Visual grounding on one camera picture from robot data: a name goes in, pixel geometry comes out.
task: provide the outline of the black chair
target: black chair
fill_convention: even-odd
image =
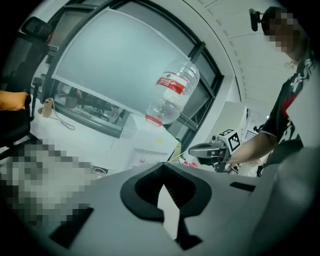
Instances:
[[[0,111],[0,148],[9,147],[0,154],[0,160],[10,156],[14,143],[25,136],[35,139],[30,134],[30,122],[35,118],[35,106],[38,88],[42,85],[40,78],[33,77],[49,51],[46,40],[52,30],[51,25],[31,17],[18,32],[7,61],[1,73],[0,90],[7,92],[26,92],[25,110]],[[31,84],[34,85],[31,100]]]

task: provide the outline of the plastic water bottle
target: plastic water bottle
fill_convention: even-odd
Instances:
[[[161,126],[175,121],[199,83],[200,73],[189,60],[174,60],[156,82],[146,119]]]

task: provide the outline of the window frame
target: window frame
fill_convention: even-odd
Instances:
[[[181,113],[178,117],[177,121],[179,123],[182,123],[184,126],[188,127],[189,130],[185,134],[185,136],[182,139],[182,149],[186,149],[194,136],[197,134],[199,128],[201,127],[202,123],[204,122],[208,112],[210,111],[213,102],[215,101],[215,98],[220,90],[222,81],[224,79],[224,76],[221,74],[215,60],[210,55],[208,49],[206,48],[206,43],[201,41],[198,36],[187,26],[185,25],[179,18],[177,18],[174,14],[163,8],[162,6],[150,1],[150,0],[107,0],[104,3],[102,3],[99,6],[96,5],[90,5],[90,4],[81,4],[84,2],[84,0],[71,0],[66,5],[64,5],[50,20],[49,24],[54,24],[55,26],[53,29],[56,28],[57,24],[59,23],[59,20],[63,16],[63,13],[65,10],[91,10],[88,12],[88,15],[84,17],[69,33],[69,35],[65,38],[65,40],[62,42],[60,47],[56,49],[56,52],[53,55],[52,62],[50,64],[49,70],[46,74],[43,88],[42,88],[42,94],[40,97],[40,101],[43,102],[47,98],[54,97],[58,85],[57,83],[54,83],[54,79],[52,79],[52,74],[63,54],[66,47],[69,45],[71,40],[74,38],[74,36],[85,26],[88,21],[90,21],[93,17],[95,17],[99,12],[104,10],[105,8],[110,8],[113,10],[116,10],[122,5],[125,5],[129,2],[135,2],[137,4],[143,5],[148,9],[151,9],[152,11],[156,12],[157,14],[161,15],[165,19],[167,19],[170,23],[172,23],[173,26],[177,27],[185,36],[187,36],[192,42],[194,42],[195,46],[188,54],[188,57],[190,57],[191,62],[195,63],[200,55],[203,55],[207,62],[209,63],[211,69],[215,73],[215,78],[211,84],[208,84],[207,81],[203,78],[203,75],[200,71],[200,80],[201,83],[197,86],[201,86],[209,95],[210,97],[210,103],[208,104],[208,107],[206,108],[203,116],[201,117],[201,120],[199,123],[195,123],[193,120],[191,120],[189,117],[187,117],[185,114]],[[92,121],[85,120],[85,118],[81,116],[72,116],[72,114],[67,113],[68,111],[65,111],[62,106],[57,105],[57,111],[63,113],[64,115],[67,115],[69,118],[74,119],[80,124],[83,124],[85,126],[88,126],[92,129],[95,129],[99,132],[105,133],[108,136],[113,136],[115,138],[119,138],[121,135],[121,132],[117,132],[114,130],[109,130],[108,128],[104,127],[97,127],[101,126],[99,124],[94,125]]]

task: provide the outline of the person's arm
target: person's arm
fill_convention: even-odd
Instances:
[[[227,164],[241,164],[257,160],[270,153],[278,144],[277,140],[277,113],[279,98],[265,122],[262,130],[254,137],[243,143],[231,156]]]
[[[277,144],[275,136],[259,132],[243,143],[238,150],[236,150],[227,164],[241,164],[254,161],[264,157],[270,153]]]

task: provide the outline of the black t-shirt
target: black t-shirt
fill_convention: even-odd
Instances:
[[[287,114],[287,108],[309,80],[314,67],[314,52],[308,47],[306,54],[298,64],[296,73],[283,84],[269,118],[261,130],[262,133],[275,136],[279,144],[290,140],[301,141],[294,124]]]

